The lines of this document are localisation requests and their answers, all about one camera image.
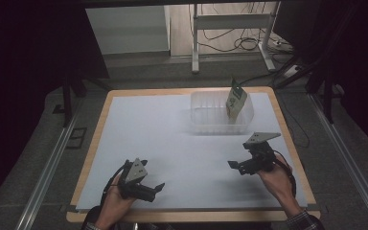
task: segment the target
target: hand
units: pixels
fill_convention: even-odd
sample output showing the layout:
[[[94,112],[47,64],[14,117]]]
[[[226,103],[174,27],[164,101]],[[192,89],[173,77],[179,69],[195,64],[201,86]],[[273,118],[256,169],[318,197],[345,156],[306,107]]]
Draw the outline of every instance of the hand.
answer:
[[[100,229],[109,229],[114,223],[121,219],[124,214],[129,210],[130,206],[136,200],[135,198],[123,199],[119,192],[118,184],[119,175],[115,176],[103,203],[98,220],[95,222],[95,226]]]
[[[276,155],[276,158],[285,165],[287,164],[282,156]],[[292,195],[292,185],[283,168],[276,164],[271,172],[258,171],[257,174],[268,191],[276,197],[280,205],[285,209],[289,218],[303,212],[294,195]]]

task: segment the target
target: aluminum rail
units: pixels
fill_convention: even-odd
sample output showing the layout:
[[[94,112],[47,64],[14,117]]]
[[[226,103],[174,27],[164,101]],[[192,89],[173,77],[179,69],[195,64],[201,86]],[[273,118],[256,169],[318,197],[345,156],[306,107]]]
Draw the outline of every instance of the aluminum rail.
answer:
[[[76,111],[74,113],[74,116],[71,118],[69,125],[62,130],[56,142],[56,145],[52,151],[52,154],[47,160],[46,166],[44,167],[34,187],[34,190],[32,191],[32,194],[26,204],[26,207],[23,210],[23,214],[20,216],[19,222],[17,223],[15,228],[16,230],[32,228],[37,212],[41,206],[43,198],[47,193],[53,175],[56,172],[58,162],[61,159],[62,153],[64,152],[68,138],[70,137],[71,131],[73,130],[74,125],[77,121],[82,101],[83,99],[79,98],[76,99]]]
[[[330,124],[322,112],[322,104],[319,101],[318,97],[312,94],[309,94],[309,98],[311,99],[316,113],[321,120],[322,125],[326,129],[328,135],[331,137],[333,144],[338,152],[342,163],[345,165],[346,170],[348,171],[349,176],[354,181],[357,190],[359,191],[364,203],[368,208],[368,182],[361,172],[360,168],[357,166],[355,159],[352,154],[349,152],[342,138],[340,137],[336,127],[333,124]]]

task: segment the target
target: person's left hand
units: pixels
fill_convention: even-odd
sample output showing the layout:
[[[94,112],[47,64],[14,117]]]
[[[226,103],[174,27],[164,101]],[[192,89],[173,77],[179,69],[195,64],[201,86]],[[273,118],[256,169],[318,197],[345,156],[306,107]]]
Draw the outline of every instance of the person's left hand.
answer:
[[[100,216],[95,222],[95,226],[102,230],[109,229],[110,226],[121,219],[136,200],[136,198],[131,197],[127,199],[122,198],[119,188],[116,186],[118,184],[119,177],[120,176],[117,175],[113,179],[112,186],[110,186],[107,191]]]

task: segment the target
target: metal stand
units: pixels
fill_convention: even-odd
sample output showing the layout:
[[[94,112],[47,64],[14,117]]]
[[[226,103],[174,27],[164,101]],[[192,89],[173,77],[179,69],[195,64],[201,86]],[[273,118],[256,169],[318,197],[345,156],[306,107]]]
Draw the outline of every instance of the metal stand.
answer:
[[[225,29],[258,29],[266,28],[264,39],[258,46],[264,58],[268,71],[275,71],[273,61],[267,50],[267,42],[276,19],[279,2],[276,2],[271,13],[262,14],[226,14],[226,15],[198,15],[197,4],[194,4],[193,15],[193,73],[199,72],[198,57],[198,30],[225,30]]]

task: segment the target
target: clear plastic container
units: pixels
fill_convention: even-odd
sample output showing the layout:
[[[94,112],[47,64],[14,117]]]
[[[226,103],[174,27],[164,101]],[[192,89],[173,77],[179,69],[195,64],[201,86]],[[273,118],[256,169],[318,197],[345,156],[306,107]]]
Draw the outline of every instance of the clear plastic container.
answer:
[[[253,119],[254,110],[250,95],[236,122],[226,113],[227,91],[200,91],[191,94],[191,120],[195,131],[207,134],[241,134],[247,131]]]

